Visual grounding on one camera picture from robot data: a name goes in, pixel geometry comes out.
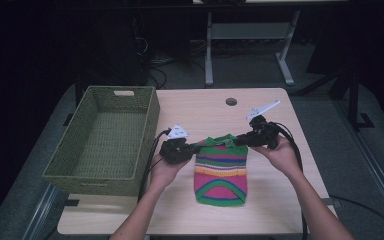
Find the table leg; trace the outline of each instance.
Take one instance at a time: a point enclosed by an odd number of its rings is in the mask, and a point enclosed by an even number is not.
[[[213,81],[213,63],[211,62],[211,12],[208,13],[207,22],[207,55],[205,56],[205,85],[212,86]]]
[[[289,71],[288,65],[286,64],[286,54],[288,53],[289,46],[291,45],[292,37],[294,36],[295,27],[298,22],[300,11],[297,10],[294,12],[292,20],[289,24],[286,37],[285,37],[285,46],[283,47],[282,52],[276,53],[276,60],[279,64],[280,70],[282,72],[283,78],[285,79],[286,85],[292,86],[294,85],[294,80],[292,79],[292,75]]]

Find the forearm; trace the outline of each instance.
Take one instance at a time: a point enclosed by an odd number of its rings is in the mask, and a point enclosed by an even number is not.
[[[111,240],[143,240],[151,221],[155,205],[164,191],[163,187],[152,185],[133,209],[123,224],[111,236]]]
[[[302,173],[288,176],[314,239],[354,239],[345,226],[323,203]]]

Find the metal frame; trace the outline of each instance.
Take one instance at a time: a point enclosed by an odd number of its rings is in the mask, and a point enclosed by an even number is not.
[[[347,110],[345,109],[345,107],[342,106],[339,102],[334,102],[334,106],[338,112],[342,113],[341,116],[343,118],[343,121],[345,123],[349,123],[344,125],[348,128],[348,131],[351,133],[351,136],[354,138],[355,142],[359,146],[362,154],[364,155],[364,158],[366,159],[367,167],[384,197],[384,172],[378,164],[376,157],[370,151],[370,148],[367,146],[363,136],[361,136],[360,131],[355,128],[355,123],[349,121],[349,116],[347,116],[349,113],[347,114]]]
[[[29,222],[29,225],[24,232],[22,238],[23,240],[34,240],[39,237],[39,233],[43,228],[46,217],[48,216],[52,203],[54,202],[57,194],[58,189],[48,183],[42,198],[39,200],[36,206],[35,212]]]
[[[300,11],[295,10],[290,22],[278,23],[213,23],[212,14],[207,21],[207,54],[205,56],[205,85],[212,86],[213,64],[211,61],[211,41],[213,39],[284,39],[281,52],[276,53],[286,85],[294,85],[294,80],[286,63],[286,55],[292,42]]]

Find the basket handle slot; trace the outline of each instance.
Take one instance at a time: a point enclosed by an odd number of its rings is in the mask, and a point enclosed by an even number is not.
[[[81,183],[82,186],[108,187],[106,183]]]
[[[114,91],[114,94],[116,96],[121,96],[121,97],[124,97],[124,96],[134,97],[135,96],[135,92],[133,92],[133,91],[125,91],[125,90]]]

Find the pink stripe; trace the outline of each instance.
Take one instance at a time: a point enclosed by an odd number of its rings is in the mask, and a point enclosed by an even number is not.
[[[214,149],[216,149],[216,150],[227,150],[227,147],[225,145],[219,145],[219,146],[215,146]]]
[[[215,180],[215,179],[220,179],[220,177],[211,176],[211,175],[202,174],[202,173],[195,173],[194,191],[196,192],[204,184],[206,184],[212,180]],[[242,191],[247,192],[246,176],[223,177],[222,179],[225,179],[225,180],[235,184],[236,186],[238,186],[238,188],[242,189]]]
[[[201,154],[201,153],[198,153],[197,158],[199,158],[200,156],[208,157],[208,158],[212,158],[212,159],[220,158],[220,159],[238,159],[238,160],[246,160],[246,157],[247,157],[247,155],[240,156],[240,155],[227,155],[227,154]]]
[[[226,199],[236,199],[238,196],[230,191],[230,189],[225,187],[214,187],[205,193],[205,196],[212,198],[226,198]]]
[[[202,168],[213,169],[213,170],[235,170],[235,169],[246,169],[246,166],[216,167],[216,166],[205,165],[205,164],[199,164],[199,163],[197,163],[195,166],[197,166],[197,167],[202,167]]]

